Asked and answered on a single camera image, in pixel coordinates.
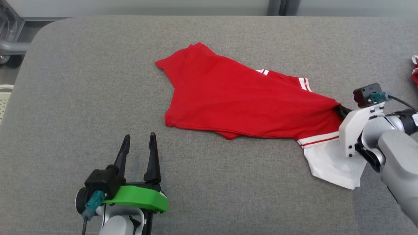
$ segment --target gray wall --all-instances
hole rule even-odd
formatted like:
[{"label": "gray wall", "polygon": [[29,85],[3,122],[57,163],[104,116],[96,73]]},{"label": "gray wall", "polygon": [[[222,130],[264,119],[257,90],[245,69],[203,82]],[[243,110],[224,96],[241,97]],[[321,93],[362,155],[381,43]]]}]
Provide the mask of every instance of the gray wall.
[{"label": "gray wall", "polygon": [[418,0],[301,0],[300,16],[417,16]]},{"label": "gray wall", "polygon": [[266,15],[269,0],[7,0],[24,19],[86,15]]}]

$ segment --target perforated plastic basket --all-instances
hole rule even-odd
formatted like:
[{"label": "perforated plastic basket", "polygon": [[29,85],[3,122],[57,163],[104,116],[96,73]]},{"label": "perforated plastic basket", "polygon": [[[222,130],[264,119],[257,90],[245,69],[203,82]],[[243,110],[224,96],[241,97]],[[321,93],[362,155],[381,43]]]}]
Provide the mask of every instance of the perforated plastic basket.
[{"label": "perforated plastic basket", "polygon": [[11,94],[11,92],[1,92],[4,89],[13,89],[13,85],[0,85],[0,125]]}]

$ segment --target red and white cloth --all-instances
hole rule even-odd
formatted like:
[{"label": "red and white cloth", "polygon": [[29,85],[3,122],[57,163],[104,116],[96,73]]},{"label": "red and white cloth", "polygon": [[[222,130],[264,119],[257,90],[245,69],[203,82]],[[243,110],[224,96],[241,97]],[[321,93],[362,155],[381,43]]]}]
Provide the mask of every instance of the red and white cloth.
[{"label": "red and white cloth", "polygon": [[413,56],[412,62],[415,64],[414,70],[412,70],[412,80],[418,85],[418,56]]},{"label": "red and white cloth", "polygon": [[202,43],[155,63],[174,86],[167,126],[211,130],[234,139],[294,138],[314,176],[354,189],[365,161],[339,152],[341,120],[332,98],[313,93],[306,78],[253,70]]}]

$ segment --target gray fabric surface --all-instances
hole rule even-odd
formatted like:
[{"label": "gray fabric surface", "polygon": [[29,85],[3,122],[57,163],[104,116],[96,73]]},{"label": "gray fabric surface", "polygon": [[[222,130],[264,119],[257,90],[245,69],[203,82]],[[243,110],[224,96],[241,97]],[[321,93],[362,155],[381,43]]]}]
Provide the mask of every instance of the gray fabric surface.
[{"label": "gray fabric surface", "polygon": [[[164,125],[173,87],[154,62],[201,41],[254,69],[309,78],[314,92],[355,108],[379,82],[418,106],[410,77],[413,20],[151,17],[66,19],[44,27],[20,69],[0,127],[0,234],[77,234],[74,198],[131,134],[126,178],[143,177],[157,134],[169,212],[153,234],[416,234],[379,175],[348,190],[311,176],[290,139]],[[386,112],[404,109],[390,102]],[[89,224],[99,231],[98,217]]]}]

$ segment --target black cable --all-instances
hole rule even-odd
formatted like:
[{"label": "black cable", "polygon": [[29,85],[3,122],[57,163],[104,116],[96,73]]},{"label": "black cable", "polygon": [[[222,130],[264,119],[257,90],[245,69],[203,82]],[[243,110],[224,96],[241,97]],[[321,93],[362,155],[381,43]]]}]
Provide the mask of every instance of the black cable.
[{"label": "black cable", "polygon": [[394,100],[398,101],[399,103],[402,103],[402,104],[408,106],[409,108],[413,109],[415,112],[418,112],[418,109],[414,108],[412,105],[408,104],[407,102],[405,102],[405,101],[403,101],[399,98],[396,98],[396,97],[391,96],[391,95],[388,95],[387,97],[390,98],[390,99],[394,99]]},{"label": "black cable", "polygon": [[83,231],[81,232],[81,235],[86,235],[86,228],[87,228],[87,217],[84,217]]}]

